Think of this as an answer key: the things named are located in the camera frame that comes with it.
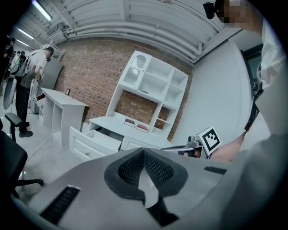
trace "chair seat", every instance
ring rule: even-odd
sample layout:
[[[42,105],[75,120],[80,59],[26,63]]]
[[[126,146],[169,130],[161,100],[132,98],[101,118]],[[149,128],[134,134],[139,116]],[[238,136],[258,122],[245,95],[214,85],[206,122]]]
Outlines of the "chair seat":
[[[3,164],[2,176],[10,190],[15,186],[28,155],[4,132],[0,132],[0,147],[0,162]]]

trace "book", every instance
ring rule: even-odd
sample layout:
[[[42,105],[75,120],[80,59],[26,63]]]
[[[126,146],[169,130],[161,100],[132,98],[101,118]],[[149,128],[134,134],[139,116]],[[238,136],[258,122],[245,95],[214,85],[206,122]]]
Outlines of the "book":
[[[135,122],[132,121],[132,120],[129,120],[129,119],[125,119],[125,122],[124,122],[125,125],[129,125],[131,127],[135,127]]]
[[[148,128],[144,125],[138,124],[137,129],[142,131],[142,132],[148,133]]]

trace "black shoe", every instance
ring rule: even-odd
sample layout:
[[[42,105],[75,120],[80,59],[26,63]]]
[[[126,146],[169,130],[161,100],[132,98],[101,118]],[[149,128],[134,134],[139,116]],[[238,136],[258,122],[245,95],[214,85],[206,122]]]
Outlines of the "black shoe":
[[[19,132],[19,137],[31,137],[32,135],[32,131],[26,131],[25,133]]]

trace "black slot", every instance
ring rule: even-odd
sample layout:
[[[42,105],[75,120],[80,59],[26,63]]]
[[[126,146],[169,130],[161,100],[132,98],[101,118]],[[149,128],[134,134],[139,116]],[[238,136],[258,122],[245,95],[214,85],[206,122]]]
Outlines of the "black slot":
[[[79,191],[78,188],[67,186],[41,214],[41,216],[56,225],[62,218],[63,214],[67,211]]]
[[[221,175],[224,175],[225,172],[227,171],[227,169],[216,168],[216,167],[212,167],[212,166],[206,166],[204,168],[204,170],[210,171],[212,173],[218,173],[218,174],[221,174]]]

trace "office chair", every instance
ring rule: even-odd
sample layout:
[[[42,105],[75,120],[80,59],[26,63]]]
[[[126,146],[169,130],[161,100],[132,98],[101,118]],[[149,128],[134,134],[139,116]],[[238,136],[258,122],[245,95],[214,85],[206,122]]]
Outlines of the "office chair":
[[[4,180],[7,183],[8,192],[19,198],[15,191],[15,187],[36,184],[43,185],[41,179],[19,180],[19,176],[24,168],[28,158],[27,152],[16,143],[15,127],[22,122],[21,119],[13,113],[5,114],[6,119],[11,123],[11,136],[7,136],[3,131],[0,132],[1,162],[3,164]],[[0,130],[2,130],[2,122],[0,121]]]

